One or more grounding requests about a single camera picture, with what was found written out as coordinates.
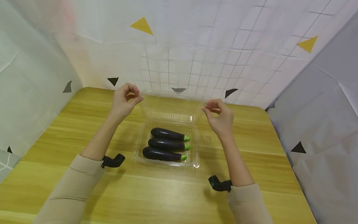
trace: purple eggplant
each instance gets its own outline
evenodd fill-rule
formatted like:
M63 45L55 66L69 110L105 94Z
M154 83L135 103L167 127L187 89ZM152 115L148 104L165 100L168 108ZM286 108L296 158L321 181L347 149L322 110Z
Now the purple eggplant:
M184 151L189 150L190 145L183 142L175 142L162 138L151 138L148 141L148 145L153 148L162 149L165 151Z
M168 140L174 141L182 141L186 142L189 141L190 138L184 134L180 134L178 132L170 131L164 128L153 128L150 133L156 138L164 138Z
M187 156L185 155L167 152L152 147L145 147L143 149L143 156L148 159L157 159L162 161L183 161L187 159Z

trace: container lid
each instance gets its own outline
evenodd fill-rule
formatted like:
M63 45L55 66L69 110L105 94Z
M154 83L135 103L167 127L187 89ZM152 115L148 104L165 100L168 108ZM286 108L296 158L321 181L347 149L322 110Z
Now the container lid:
M197 95L163 90L144 90L141 95L139 106L147 118L194 123L203 114L204 99Z

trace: wood grain surface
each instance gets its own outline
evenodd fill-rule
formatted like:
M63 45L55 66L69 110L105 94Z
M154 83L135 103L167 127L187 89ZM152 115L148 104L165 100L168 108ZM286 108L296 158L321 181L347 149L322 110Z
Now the wood grain surface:
M0 185L0 223L31 223L73 158L104 121L112 90L76 93ZM180 107L180 104L161 104ZM316 223L267 113L229 105L234 136L274 223ZM107 168L88 200L82 223L234 223L226 192L208 178L229 178L221 144L205 116L197 122L200 167L174 167L131 159L146 118L136 106L118 127L107 155L121 153L119 168Z

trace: white wall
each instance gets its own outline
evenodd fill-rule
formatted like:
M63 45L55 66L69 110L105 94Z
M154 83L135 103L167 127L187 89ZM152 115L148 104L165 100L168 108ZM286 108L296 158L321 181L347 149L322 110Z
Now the white wall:
M17 1L84 86L185 88L266 108L358 10L356 0ZM130 27L145 17L153 34ZM311 54L298 42L318 36Z
M81 87L56 41L0 1L0 149L23 156Z
M358 13L268 110L319 223L358 220L357 43Z

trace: clear plastic container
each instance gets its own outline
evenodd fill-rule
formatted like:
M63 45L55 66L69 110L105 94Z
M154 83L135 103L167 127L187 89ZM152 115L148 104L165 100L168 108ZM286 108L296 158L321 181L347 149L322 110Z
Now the clear plastic container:
M133 154L134 161L160 163L171 166L199 167L198 141L199 133L195 121L201 116L203 99L188 94L172 92L141 92L144 100L139 104L144 116L147 117L140 133L138 148ZM150 131L153 128L165 128L190 137L190 150L176 152L187 155L187 159L180 162L160 161L147 159L143 156L143 148L148 146L148 140L152 137Z

